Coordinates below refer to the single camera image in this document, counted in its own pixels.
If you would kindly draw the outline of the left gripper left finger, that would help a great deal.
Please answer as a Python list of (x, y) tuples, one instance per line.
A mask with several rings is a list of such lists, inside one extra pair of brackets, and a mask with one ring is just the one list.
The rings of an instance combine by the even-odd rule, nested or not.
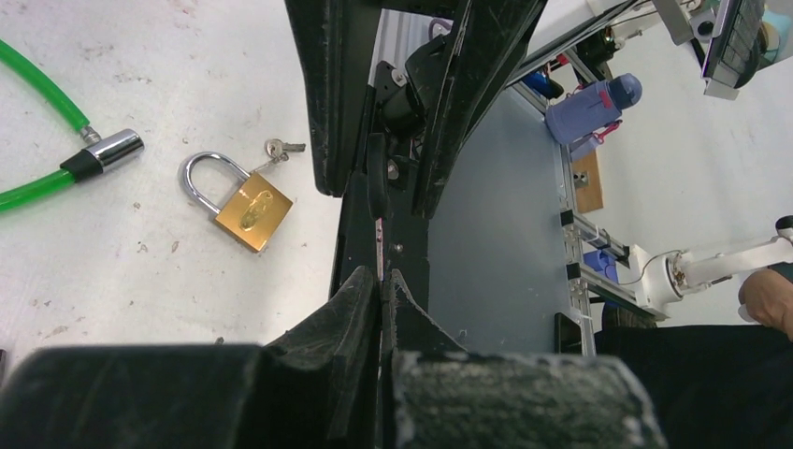
[(1, 391), (5, 448), (370, 448), (379, 306), (356, 268), (271, 343), (51, 347)]

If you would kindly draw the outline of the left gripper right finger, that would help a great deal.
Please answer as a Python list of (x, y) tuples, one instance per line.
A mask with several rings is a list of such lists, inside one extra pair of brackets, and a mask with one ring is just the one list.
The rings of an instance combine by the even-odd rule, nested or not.
[(387, 448), (663, 448), (637, 377), (613, 357), (474, 354), (414, 300), (383, 287)]

